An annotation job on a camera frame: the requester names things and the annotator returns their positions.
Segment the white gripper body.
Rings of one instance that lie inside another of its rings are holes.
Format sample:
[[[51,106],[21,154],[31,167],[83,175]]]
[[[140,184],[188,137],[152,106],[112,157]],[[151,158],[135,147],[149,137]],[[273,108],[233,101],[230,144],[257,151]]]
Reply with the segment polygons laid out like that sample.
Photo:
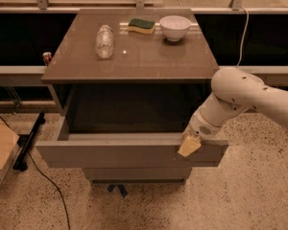
[[[199,107],[191,116],[188,125],[192,134],[207,140],[212,139],[221,130],[223,121],[212,112],[202,111]]]

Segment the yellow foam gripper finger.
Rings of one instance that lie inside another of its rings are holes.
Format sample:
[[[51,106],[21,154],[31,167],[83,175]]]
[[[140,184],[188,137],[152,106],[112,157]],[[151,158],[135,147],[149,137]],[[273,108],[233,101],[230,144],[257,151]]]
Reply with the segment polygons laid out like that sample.
[[[188,135],[182,141],[178,154],[187,157],[201,147],[201,138],[199,136]]]

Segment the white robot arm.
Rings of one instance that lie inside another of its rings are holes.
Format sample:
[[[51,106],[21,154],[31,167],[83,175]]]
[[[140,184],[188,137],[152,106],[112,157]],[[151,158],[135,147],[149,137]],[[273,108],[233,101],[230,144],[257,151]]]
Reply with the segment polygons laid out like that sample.
[[[221,68],[211,79],[210,95],[191,116],[178,154],[189,156],[227,120],[250,108],[288,129],[288,91],[268,86],[237,67]]]

